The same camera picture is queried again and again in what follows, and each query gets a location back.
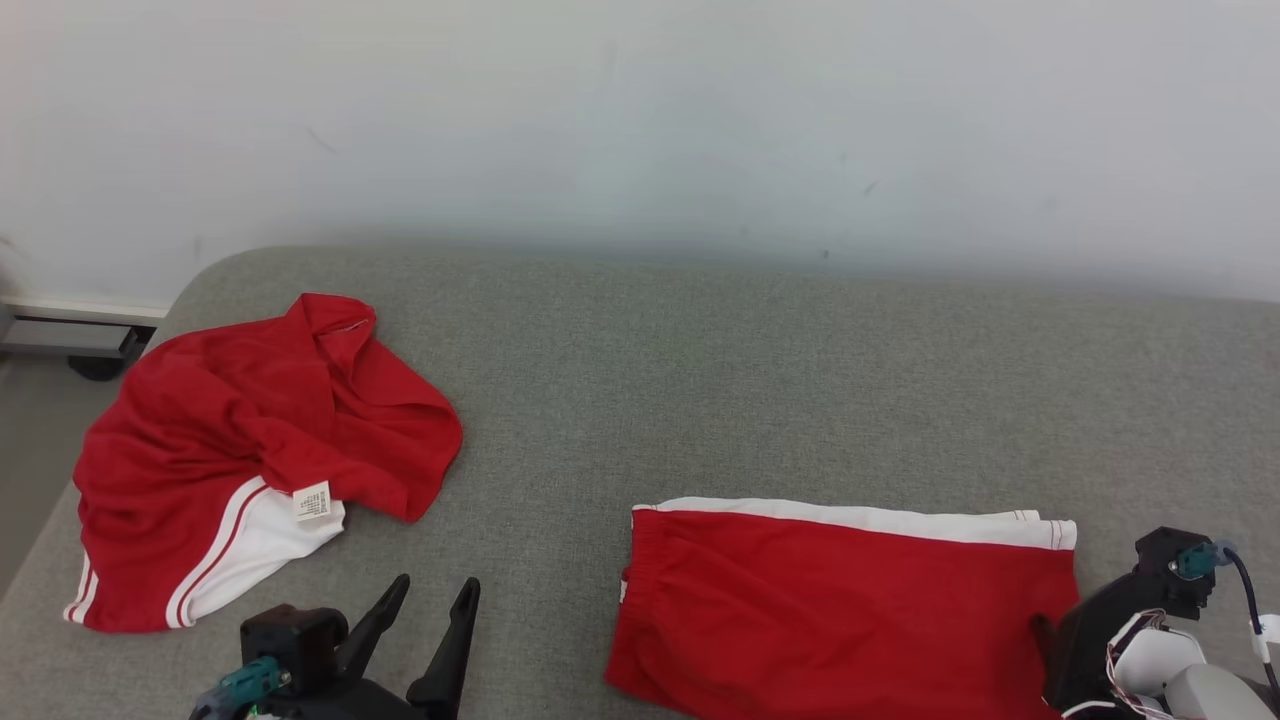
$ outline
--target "white clothing tag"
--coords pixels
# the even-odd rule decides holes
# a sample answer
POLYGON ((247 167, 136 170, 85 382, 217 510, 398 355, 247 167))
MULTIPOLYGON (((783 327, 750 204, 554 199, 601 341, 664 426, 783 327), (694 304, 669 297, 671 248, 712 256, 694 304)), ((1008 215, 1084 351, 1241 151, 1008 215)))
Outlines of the white clothing tag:
POLYGON ((293 492, 293 519, 298 523, 325 518, 333 512, 329 501, 329 480, 293 492))

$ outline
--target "red fabric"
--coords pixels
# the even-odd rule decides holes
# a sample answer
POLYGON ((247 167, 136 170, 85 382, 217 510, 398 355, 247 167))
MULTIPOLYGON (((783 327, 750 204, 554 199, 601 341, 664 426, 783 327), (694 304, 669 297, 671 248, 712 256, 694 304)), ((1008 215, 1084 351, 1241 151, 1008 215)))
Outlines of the red fabric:
POLYGON ((1048 720, 1030 619, 1073 552, 634 512, 605 679, 705 720, 1048 720))
POLYGON ((374 340, 372 307, 303 295, 280 318, 188 333, 145 355, 76 465, 99 585, 84 624, 166 629, 165 603, 209 551, 232 493, 292 492, 422 516, 462 443, 434 387, 374 340))

